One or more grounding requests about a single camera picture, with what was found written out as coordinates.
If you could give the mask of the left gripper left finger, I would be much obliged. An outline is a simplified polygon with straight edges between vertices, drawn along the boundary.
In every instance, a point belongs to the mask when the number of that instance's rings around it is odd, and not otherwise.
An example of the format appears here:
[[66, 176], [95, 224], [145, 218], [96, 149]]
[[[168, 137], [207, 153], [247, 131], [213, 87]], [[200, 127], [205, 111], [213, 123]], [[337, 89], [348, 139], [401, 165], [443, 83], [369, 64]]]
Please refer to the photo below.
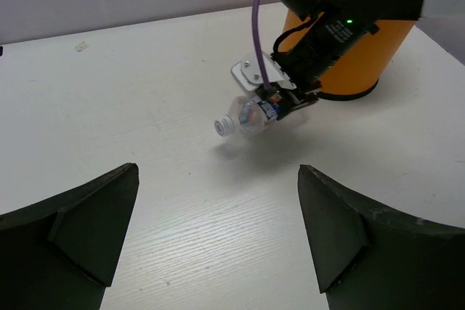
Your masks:
[[99, 309], [139, 183], [138, 166], [126, 163], [1, 215], [1, 308]]

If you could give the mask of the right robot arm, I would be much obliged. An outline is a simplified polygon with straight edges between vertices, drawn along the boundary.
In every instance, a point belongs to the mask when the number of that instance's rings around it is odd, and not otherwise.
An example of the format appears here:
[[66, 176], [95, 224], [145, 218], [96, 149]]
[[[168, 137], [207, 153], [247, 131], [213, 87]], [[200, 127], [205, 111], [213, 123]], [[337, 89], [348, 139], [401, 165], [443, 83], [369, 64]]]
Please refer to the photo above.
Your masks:
[[464, 12], [464, 0], [280, 0], [300, 20], [303, 38], [289, 51], [274, 47], [271, 58], [295, 85], [289, 90], [270, 80], [259, 40], [260, 0], [253, 0], [251, 32], [262, 84], [258, 95], [280, 120], [323, 98], [322, 75], [367, 34], [379, 32], [381, 20], [416, 21]]

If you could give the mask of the clear bottle blue orange label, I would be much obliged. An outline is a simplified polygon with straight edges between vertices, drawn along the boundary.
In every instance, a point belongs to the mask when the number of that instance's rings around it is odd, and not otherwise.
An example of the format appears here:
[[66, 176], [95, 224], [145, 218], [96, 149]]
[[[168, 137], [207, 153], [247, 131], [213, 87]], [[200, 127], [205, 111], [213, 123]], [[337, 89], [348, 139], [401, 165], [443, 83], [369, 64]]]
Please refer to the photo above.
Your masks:
[[214, 129], [222, 137], [240, 134], [256, 136], [276, 121], [283, 108], [279, 93], [268, 99], [257, 94], [236, 97], [228, 113], [214, 121]]

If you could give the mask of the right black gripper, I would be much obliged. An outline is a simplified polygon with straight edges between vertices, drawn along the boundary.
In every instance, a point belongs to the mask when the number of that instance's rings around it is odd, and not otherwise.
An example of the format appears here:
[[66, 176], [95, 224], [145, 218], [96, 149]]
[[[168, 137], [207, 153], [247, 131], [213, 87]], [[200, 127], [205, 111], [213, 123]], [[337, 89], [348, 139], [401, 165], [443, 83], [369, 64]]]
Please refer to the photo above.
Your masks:
[[259, 98], [257, 104], [269, 121], [279, 121], [290, 113], [319, 101], [317, 94], [313, 91], [305, 93], [299, 88], [286, 89], [278, 83], [272, 83], [269, 90], [260, 86], [254, 90], [254, 93]]

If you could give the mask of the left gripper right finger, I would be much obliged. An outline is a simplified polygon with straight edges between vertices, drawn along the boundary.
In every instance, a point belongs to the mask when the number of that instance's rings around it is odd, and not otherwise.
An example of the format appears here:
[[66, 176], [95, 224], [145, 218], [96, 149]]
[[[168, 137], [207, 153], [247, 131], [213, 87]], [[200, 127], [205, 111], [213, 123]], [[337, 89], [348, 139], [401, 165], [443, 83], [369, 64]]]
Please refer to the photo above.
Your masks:
[[299, 202], [330, 309], [462, 309], [464, 230], [351, 190], [309, 165]]

